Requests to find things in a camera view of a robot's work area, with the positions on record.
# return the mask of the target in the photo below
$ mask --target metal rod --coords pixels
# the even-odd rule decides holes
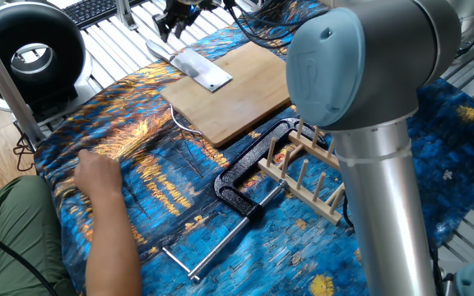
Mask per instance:
[[[268,195],[261,201],[259,202],[259,205],[261,206],[265,206],[269,201],[271,201],[277,194],[279,194],[279,192],[281,192],[281,190],[286,187],[286,181],[285,180],[281,180],[279,182],[279,186],[275,187],[270,193],[268,193]],[[188,277],[190,280],[194,279],[195,276],[197,276],[201,271],[202,269],[204,269],[204,267],[206,267],[206,265],[208,263],[211,262],[211,260],[213,260],[213,258],[219,253],[221,252],[222,248],[225,247],[225,245],[227,245],[234,237],[235,235],[237,235],[239,233],[240,230],[242,230],[244,228],[244,226],[246,226],[248,223],[250,222],[250,220],[248,218],[243,218],[238,224],[237,226],[232,229],[230,231],[230,233],[228,235],[226,235],[222,241],[217,244],[213,250],[211,250],[211,252],[209,252],[205,257],[204,259],[202,259],[202,261],[200,263],[197,264],[197,266],[195,266],[195,268],[193,268],[193,270],[191,272],[188,273]]]
[[[129,0],[116,0],[116,7],[118,8],[116,15],[120,21],[130,30],[138,29],[137,23],[132,18]]]
[[[334,132],[373,295],[434,295],[407,122]]]
[[[32,145],[40,143],[45,135],[41,132],[38,123],[34,120],[32,112],[28,109],[23,97],[14,81],[7,72],[0,59],[0,94],[7,102],[8,107],[16,116],[16,120],[23,132],[30,138]]]
[[[175,257],[170,251],[168,251],[165,247],[162,248],[162,251],[164,251],[173,261],[177,262],[177,264],[180,265],[186,272],[190,272],[189,268],[186,267],[177,257]],[[193,277],[194,280],[201,280],[199,279],[198,276]]]

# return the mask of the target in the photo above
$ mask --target black c-clamp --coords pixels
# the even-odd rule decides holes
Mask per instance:
[[[226,205],[239,212],[240,215],[247,217],[250,223],[260,220],[264,215],[264,209],[257,202],[240,192],[235,184],[242,182],[255,169],[259,160],[267,156],[270,149],[270,143],[273,137],[276,140],[276,147],[280,143],[288,140],[288,134],[295,131],[299,125],[298,118],[282,119],[273,125],[268,131],[262,134],[248,149],[237,156],[229,166],[215,179],[215,193]],[[304,123],[301,132],[310,140],[314,137],[314,128]],[[320,136],[318,146],[327,149],[327,143]]]

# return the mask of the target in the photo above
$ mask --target metal wire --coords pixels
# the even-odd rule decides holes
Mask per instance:
[[[193,129],[191,129],[191,128],[187,128],[187,127],[183,126],[182,124],[180,124],[180,123],[177,121],[177,118],[174,117],[173,105],[171,105],[171,104],[170,104],[170,112],[171,112],[171,117],[172,117],[172,119],[173,119],[173,121],[174,121],[174,124],[176,124],[177,127],[181,128],[181,129],[183,129],[183,130],[185,130],[185,131],[187,131],[187,132],[195,133],[195,134],[198,134],[199,136],[202,136],[202,133],[201,133],[201,132],[195,131],[195,130],[193,130]]]

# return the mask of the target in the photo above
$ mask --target blue fabric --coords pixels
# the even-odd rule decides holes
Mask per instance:
[[[294,21],[317,5],[283,2],[279,16]],[[246,42],[237,28],[229,27],[193,48],[214,60]],[[286,51],[276,53],[284,58]],[[181,77],[164,62],[127,76],[71,115],[35,155],[40,175],[53,187],[63,260],[77,290],[85,291],[93,231],[90,201],[73,182],[77,152],[85,148],[121,161],[145,295],[368,294],[356,235],[343,220],[331,225],[286,193],[267,206],[260,223],[245,229],[216,257],[199,284],[161,251],[172,249],[190,268],[198,264],[240,220],[216,199],[215,177],[276,121],[297,117],[294,106],[279,110],[227,147],[214,149],[180,131],[160,97],[161,89]],[[440,244],[474,206],[474,101],[441,80],[420,89],[418,99],[420,109],[408,121],[412,152],[425,225]],[[342,182],[341,175],[308,155],[289,167],[289,175],[298,175],[303,159],[309,159],[303,184],[309,190],[321,172],[327,173],[321,191],[326,199]],[[260,201],[275,185],[258,173],[242,190]]]

